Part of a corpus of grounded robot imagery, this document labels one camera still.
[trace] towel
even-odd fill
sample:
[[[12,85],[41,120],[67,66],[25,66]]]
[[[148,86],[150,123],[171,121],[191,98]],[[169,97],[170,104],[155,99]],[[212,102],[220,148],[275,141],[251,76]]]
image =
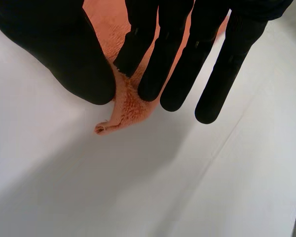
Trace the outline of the towel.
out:
[[[132,124],[142,122],[151,115],[155,107],[158,105],[160,95],[156,100],[146,102],[140,99],[137,94],[137,87],[149,62],[154,44],[152,44],[147,51],[134,75],[131,78],[126,77],[112,64],[124,43],[125,34],[130,30],[124,0],[85,0],[83,8],[92,22],[102,50],[108,61],[111,63],[115,75],[116,95],[113,100],[114,108],[112,116],[110,120],[97,124],[94,129],[96,134],[106,135]],[[222,23],[218,36],[225,31],[227,22],[228,17]],[[187,42],[190,23],[191,21],[189,16],[186,22],[183,42],[171,68],[167,81],[170,78]],[[156,29],[156,37],[154,40],[156,40],[158,34],[159,27]]]

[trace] orange towel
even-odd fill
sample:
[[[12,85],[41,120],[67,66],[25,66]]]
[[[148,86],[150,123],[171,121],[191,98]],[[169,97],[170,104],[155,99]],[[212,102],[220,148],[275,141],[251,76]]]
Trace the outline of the orange towel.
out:
[[[130,30],[124,0],[86,0],[83,7],[93,24],[104,54],[110,62],[113,62],[124,43],[125,34]],[[219,35],[225,31],[227,21],[228,19],[225,19],[222,24]],[[189,27],[190,16],[187,20],[183,43],[169,75],[173,72],[182,54],[182,50],[188,39]],[[114,109],[109,121],[96,125],[94,131],[97,134],[105,135],[132,124],[142,122],[150,116],[159,103],[160,96],[153,102],[146,102],[141,100],[137,94],[137,87],[148,64],[153,45],[154,44],[152,44],[152,47],[148,50],[137,71],[130,79],[119,73],[112,65],[116,81]]]

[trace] fingertip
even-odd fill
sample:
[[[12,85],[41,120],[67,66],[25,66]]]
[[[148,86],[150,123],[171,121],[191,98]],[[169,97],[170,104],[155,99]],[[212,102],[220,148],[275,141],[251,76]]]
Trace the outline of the fingertip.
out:
[[[215,111],[211,111],[209,109],[201,108],[197,106],[195,109],[195,118],[202,124],[211,124],[215,122],[219,113],[217,114]]]
[[[169,112],[175,112],[181,108],[182,104],[176,102],[174,98],[169,97],[167,94],[163,93],[160,98],[160,105],[163,109]]]

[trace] white surface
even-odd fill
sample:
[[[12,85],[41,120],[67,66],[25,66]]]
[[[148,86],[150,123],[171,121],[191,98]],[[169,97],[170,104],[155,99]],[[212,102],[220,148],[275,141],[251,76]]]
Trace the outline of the white surface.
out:
[[[0,237],[288,237],[296,217],[296,40],[254,45],[219,119],[183,108],[100,137],[112,105],[68,93],[0,32]]]

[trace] white table surface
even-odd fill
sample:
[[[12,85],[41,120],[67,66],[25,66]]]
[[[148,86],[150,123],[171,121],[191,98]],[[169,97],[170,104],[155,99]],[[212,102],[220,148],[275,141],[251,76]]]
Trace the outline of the white table surface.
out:
[[[0,237],[288,237],[296,217],[296,39],[253,46],[218,120],[182,109],[94,135],[112,104],[67,92],[0,32]]]

